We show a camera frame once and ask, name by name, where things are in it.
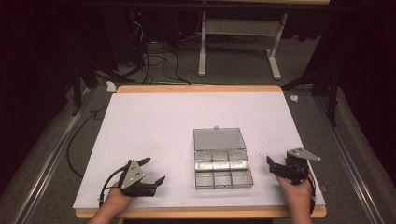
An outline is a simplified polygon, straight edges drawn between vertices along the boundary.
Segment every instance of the transparent compartment box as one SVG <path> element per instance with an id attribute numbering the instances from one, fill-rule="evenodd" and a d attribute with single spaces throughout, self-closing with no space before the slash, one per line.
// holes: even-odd
<path id="1" fill-rule="evenodd" d="M 248 152 L 238 128 L 195 129 L 196 189 L 251 188 Z"/>

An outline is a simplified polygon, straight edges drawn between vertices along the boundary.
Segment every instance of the white paper sheet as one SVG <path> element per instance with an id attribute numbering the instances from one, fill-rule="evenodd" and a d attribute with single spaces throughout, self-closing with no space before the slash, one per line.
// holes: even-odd
<path id="1" fill-rule="evenodd" d="M 195 189 L 193 129 L 215 126 L 241 129 L 251 189 Z M 137 198 L 132 207 L 285 205 L 265 159 L 284 164 L 286 151 L 297 147 L 303 145 L 282 92 L 114 94 L 74 208 L 97 208 L 108 177 L 128 160 L 146 157 L 142 182 L 166 178 L 154 197 Z M 325 204 L 318 188 L 317 196 Z"/>

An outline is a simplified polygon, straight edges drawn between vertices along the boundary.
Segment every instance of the hand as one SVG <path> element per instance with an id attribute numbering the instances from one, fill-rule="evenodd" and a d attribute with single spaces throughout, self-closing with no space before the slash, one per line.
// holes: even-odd
<path id="1" fill-rule="evenodd" d="M 291 223 L 312 223 L 310 214 L 312 189 L 308 180 L 304 180 L 298 185 L 292 185 L 285 178 L 277 175 L 276 180 L 283 189 L 288 202 Z"/>
<path id="2" fill-rule="evenodd" d="M 117 185 L 118 183 L 115 183 L 110 189 L 105 202 L 90 220 L 90 224 L 110 223 L 111 219 L 129 207 L 133 198 L 123 195 Z"/>

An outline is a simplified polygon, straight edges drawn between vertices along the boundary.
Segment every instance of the open box lid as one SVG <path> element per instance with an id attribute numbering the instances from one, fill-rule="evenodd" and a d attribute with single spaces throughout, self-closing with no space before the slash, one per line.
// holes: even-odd
<path id="1" fill-rule="evenodd" d="M 194 150 L 246 149 L 239 128 L 194 129 Z"/>

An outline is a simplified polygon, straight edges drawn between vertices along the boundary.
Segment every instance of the metal rail on floor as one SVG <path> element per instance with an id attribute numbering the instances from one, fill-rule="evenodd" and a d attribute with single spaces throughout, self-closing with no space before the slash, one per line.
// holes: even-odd
<path id="1" fill-rule="evenodd" d="M 91 100 L 93 91 L 86 88 L 83 95 L 84 95 L 84 99 L 80 110 L 77 112 L 77 114 L 74 117 L 70 119 L 69 125 L 62 134 L 55 149 L 47 158 L 47 161 L 44 164 L 40 174 L 38 175 L 37 180 L 33 184 L 20 211 L 18 212 L 12 223 L 15 224 L 29 223 L 30 219 L 32 218 L 35 209 L 37 208 L 44 192 L 47 189 L 47 186 L 50 183 L 50 180 L 52 179 L 53 174 L 56 171 L 56 168 L 58 167 L 59 162 L 61 161 L 62 155 L 64 154 L 65 151 L 65 146 L 70 140 L 70 134 L 81 116 L 81 111 L 83 111 L 87 103 Z"/>
<path id="2" fill-rule="evenodd" d="M 346 169 L 346 173 L 352 183 L 354 190 L 356 191 L 359 200 L 361 201 L 361 205 L 366 213 L 366 216 L 369 218 L 370 223 L 385 223 L 379 211 L 373 201 L 370 191 L 368 190 L 366 184 L 364 183 L 361 175 L 359 174 L 358 168 L 355 166 L 355 163 L 352 157 L 349 155 L 347 146 L 345 145 L 341 134 L 338 132 L 336 127 L 332 126 L 332 123 L 329 121 L 327 117 L 327 107 L 322 97 L 314 97 L 315 103 L 319 110 L 322 112 L 323 118 L 326 120 L 326 123 L 329 127 L 329 130 L 332 133 L 332 137 L 335 140 L 335 143 L 338 147 L 338 152 L 340 153 L 340 157 Z"/>

